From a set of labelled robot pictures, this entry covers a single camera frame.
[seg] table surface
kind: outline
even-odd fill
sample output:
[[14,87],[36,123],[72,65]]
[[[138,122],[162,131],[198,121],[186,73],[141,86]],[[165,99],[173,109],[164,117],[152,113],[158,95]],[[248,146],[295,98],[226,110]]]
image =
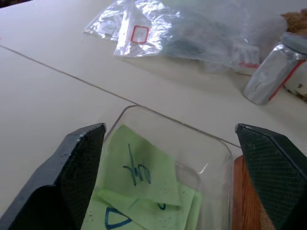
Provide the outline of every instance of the table surface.
[[234,159],[237,123],[280,132],[307,152],[307,107],[288,92],[257,106],[240,93],[248,77],[206,74],[187,60],[116,58],[115,43],[82,33],[108,4],[38,0],[0,10],[0,216],[66,134],[111,127],[132,104],[224,139]]

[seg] green paper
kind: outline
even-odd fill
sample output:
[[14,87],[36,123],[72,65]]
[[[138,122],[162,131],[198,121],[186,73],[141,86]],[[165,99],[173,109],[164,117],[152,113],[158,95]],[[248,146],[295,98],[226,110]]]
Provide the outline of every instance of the green paper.
[[[112,206],[107,204],[103,199],[95,196],[91,197],[89,206],[87,208],[81,230],[107,230],[106,228],[106,211],[107,208],[113,210]],[[109,212],[107,224],[121,225],[119,230],[145,230],[135,222],[125,223],[129,220],[128,217],[115,212]]]
[[195,191],[178,183],[182,206],[160,204],[144,199],[135,199],[99,189],[98,196],[121,213],[147,230],[184,230]]
[[110,137],[101,160],[101,188],[180,206],[174,160],[125,125]]
[[195,230],[201,209],[202,195],[195,192],[185,230]]

